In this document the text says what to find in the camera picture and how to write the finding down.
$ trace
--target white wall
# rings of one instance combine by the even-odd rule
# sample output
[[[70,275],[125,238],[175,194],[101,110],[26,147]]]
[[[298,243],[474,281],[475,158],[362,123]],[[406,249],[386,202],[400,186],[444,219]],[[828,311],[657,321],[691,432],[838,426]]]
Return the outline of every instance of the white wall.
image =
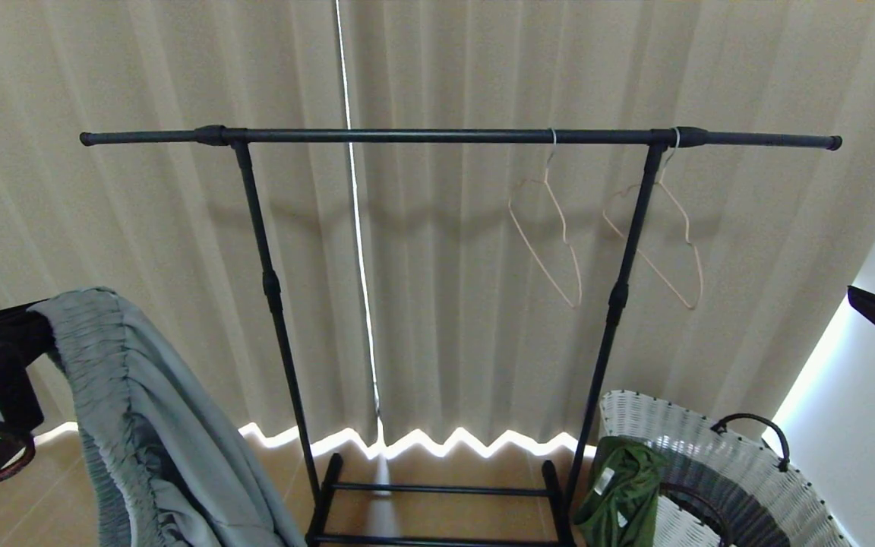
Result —
[[[875,243],[853,284],[875,293]],[[775,422],[784,426],[793,463],[853,540],[875,546],[875,326],[847,302]]]

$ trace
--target curtain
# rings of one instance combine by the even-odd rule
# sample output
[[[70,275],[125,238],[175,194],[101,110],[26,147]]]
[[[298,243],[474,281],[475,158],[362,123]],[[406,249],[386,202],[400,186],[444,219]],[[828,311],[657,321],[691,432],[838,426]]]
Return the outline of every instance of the curtain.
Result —
[[[236,425],[295,425],[234,153],[77,135],[339,128],[338,56],[327,3],[0,3],[0,308],[114,288]],[[252,150],[311,433],[372,438],[346,148]],[[43,428],[73,419],[52,364],[33,369]]]
[[[771,416],[875,236],[875,3],[347,2],[355,127],[841,134],[839,152],[681,150],[668,184],[704,262],[688,311],[638,259],[605,389]],[[550,182],[579,250],[570,309],[507,213],[549,146],[358,146],[381,412],[392,441],[579,432],[639,182],[640,146],[560,146]],[[576,292],[541,185],[532,246]],[[687,300],[684,221],[654,191],[641,239]]]

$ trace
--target gray garment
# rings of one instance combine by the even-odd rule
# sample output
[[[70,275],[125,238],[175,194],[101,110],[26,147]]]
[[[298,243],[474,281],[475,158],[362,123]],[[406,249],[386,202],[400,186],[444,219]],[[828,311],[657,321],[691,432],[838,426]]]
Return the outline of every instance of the gray garment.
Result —
[[[305,544],[245,439],[140,309],[102,288],[30,309],[49,319],[73,390],[100,545]]]

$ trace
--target green cloth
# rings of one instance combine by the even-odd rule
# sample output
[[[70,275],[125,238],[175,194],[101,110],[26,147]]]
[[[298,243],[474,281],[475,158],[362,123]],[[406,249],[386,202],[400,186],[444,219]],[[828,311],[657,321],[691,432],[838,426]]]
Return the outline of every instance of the green cloth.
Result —
[[[590,488],[573,517],[589,547],[650,547],[657,525],[660,473],[667,460],[645,444],[624,437],[603,437],[589,471],[589,484],[608,477],[603,495]],[[621,526],[621,518],[626,520]]]

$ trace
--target brown floor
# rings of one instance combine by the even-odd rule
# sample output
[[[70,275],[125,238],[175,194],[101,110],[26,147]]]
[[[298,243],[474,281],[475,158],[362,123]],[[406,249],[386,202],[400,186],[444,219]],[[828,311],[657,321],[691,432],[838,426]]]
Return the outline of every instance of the brown floor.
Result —
[[[265,449],[253,437],[272,481],[284,492],[299,529],[305,531],[313,501],[302,466],[298,442]],[[372,482],[379,462],[354,444],[338,449],[343,454],[343,480]],[[317,457],[322,477],[329,454]],[[559,450],[549,458],[561,484],[572,456]],[[386,462],[393,484],[493,485],[541,488],[535,457],[508,444],[486,460],[464,444],[444,458],[423,447],[413,447]],[[583,480],[580,488],[583,491]],[[484,495],[403,494],[374,496],[371,492],[337,492],[327,532],[379,533],[380,536],[455,536],[500,539],[554,539],[548,502],[544,498],[500,498]],[[35,460],[14,478],[0,484],[0,545],[95,545],[96,514],[93,490],[75,433],[67,433],[39,447]]]

